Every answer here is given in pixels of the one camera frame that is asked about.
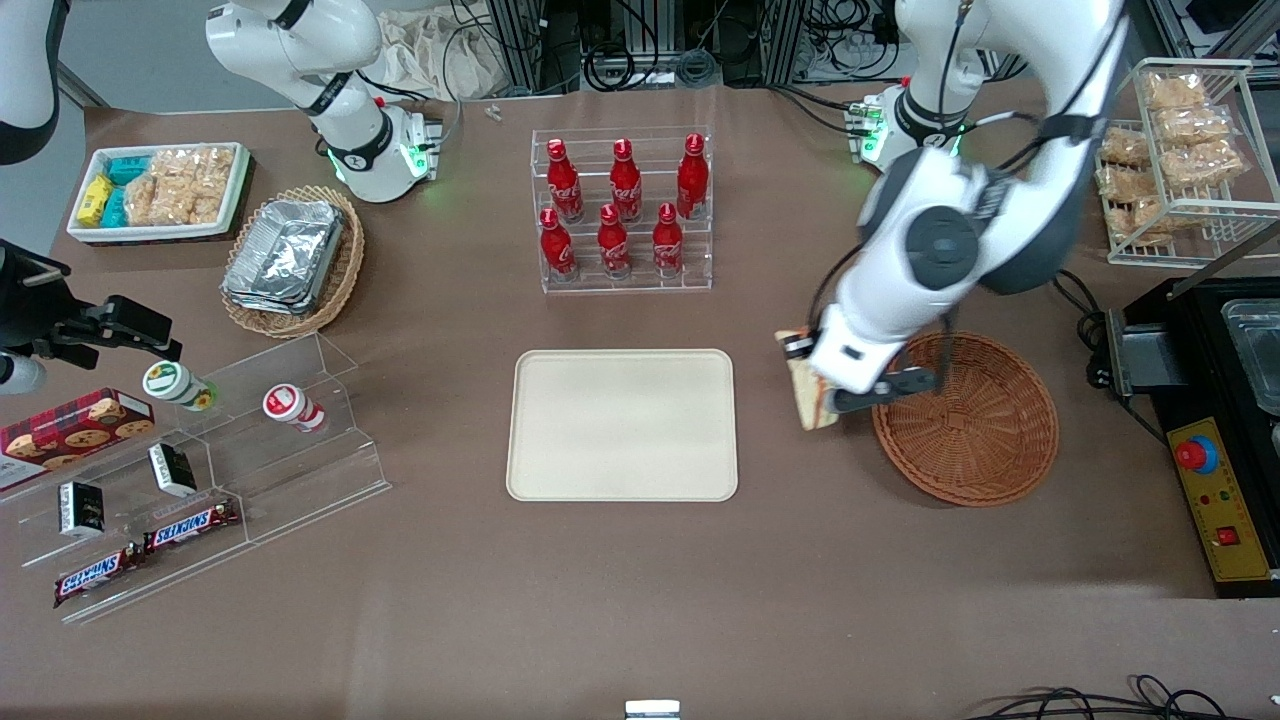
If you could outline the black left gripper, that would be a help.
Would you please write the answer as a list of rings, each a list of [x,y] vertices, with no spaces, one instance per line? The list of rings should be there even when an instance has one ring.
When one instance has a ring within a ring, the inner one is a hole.
[[[815,340],[809,334],[778,334],[778,343],[785,357],[805,360],[812,356]],[[860,413],[879,404],[892,404],[909,396],[933,392],[940,386],[934,370],[927,366],[909,366],[901,370],[883,373],[872,386],[872,393],[854,393],[835,388],[828,391],[828,411],[835,415]]]

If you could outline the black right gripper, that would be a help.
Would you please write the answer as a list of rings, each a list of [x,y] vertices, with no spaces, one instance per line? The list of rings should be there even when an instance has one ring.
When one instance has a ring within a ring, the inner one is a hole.
[[[124,296],[82,307],[78,327],[58,327],[77,314],[77,300],[67,284],[70,268],[5,240],[1,255],[4,350],[64,363],[97,363],[100,348],[133,348],[161,360],[180,360],[182,342],[169,340],[172,319]]]

